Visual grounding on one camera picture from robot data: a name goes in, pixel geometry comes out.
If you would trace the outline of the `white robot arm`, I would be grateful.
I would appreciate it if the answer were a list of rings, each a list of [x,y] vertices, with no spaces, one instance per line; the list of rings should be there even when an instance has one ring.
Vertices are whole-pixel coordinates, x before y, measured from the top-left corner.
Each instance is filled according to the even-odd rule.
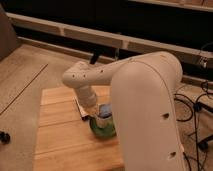
[[[78,62],[62,80],[90,115],[97,114],[92,87],[110,87],[125,171],[186,171],[174,106],[182,74],[179,60],[160,51],[94,68]]]

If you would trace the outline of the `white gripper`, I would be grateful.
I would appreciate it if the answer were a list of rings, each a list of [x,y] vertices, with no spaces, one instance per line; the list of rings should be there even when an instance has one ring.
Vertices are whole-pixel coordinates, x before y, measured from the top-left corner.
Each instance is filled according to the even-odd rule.
[[[88,115],[95,117],[98,114],[97,95],[91,86],[83,86],[75,90],[79,104],[88,109]]]

